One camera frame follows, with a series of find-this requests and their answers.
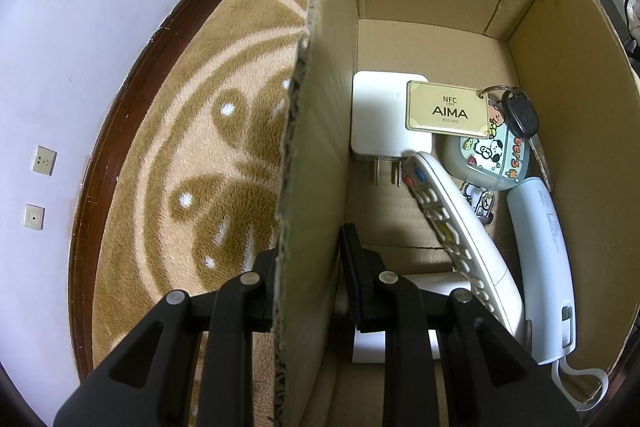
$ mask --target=nfc key tag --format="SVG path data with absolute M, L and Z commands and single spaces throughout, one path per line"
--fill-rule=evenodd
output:
M 488 97 L 477 89 L 424 82 L 407 84 L 406 127 L 410 130 L 486 138 Z

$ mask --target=round rug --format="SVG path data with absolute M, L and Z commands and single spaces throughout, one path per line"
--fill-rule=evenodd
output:
M 217 289 L 274 246 L 307 1 L 223 0 L 167 76 L 111 202 L 95 280 L 96 365 L 165 293 Z M 193 396 L 201 374 L 202 350 Z M 254 414 L 271 425 L 270 333 L 254 335 Z

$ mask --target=wall socket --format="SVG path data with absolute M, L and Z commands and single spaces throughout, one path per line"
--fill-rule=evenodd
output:
M 34 204 L 24 206 L 24 225 L 28 229 L 42 230 L 44 223 L 44 208 Z
M 33 161 L 33 171 L 50 176 L 53 172 L 53 163 L 55 163 L 57 155 L 57 152 L 38 145 L 36 159 Z

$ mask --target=black key head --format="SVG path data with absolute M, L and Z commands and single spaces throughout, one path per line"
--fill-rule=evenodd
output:
M 505 91 L 502 95 L 502 108 L 507 124 L 518 138 L 528 140 L 538 133 L 538 114 L 523 90 Z

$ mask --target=white remote control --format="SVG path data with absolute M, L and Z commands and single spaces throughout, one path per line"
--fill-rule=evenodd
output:
M 471 291 L 516 338 L 524 341 L 524 309 L 520 292 L 491 237 L 440 163 L 419 152 L 402 165 L 404 182 L 433 223 L 442 246 Z

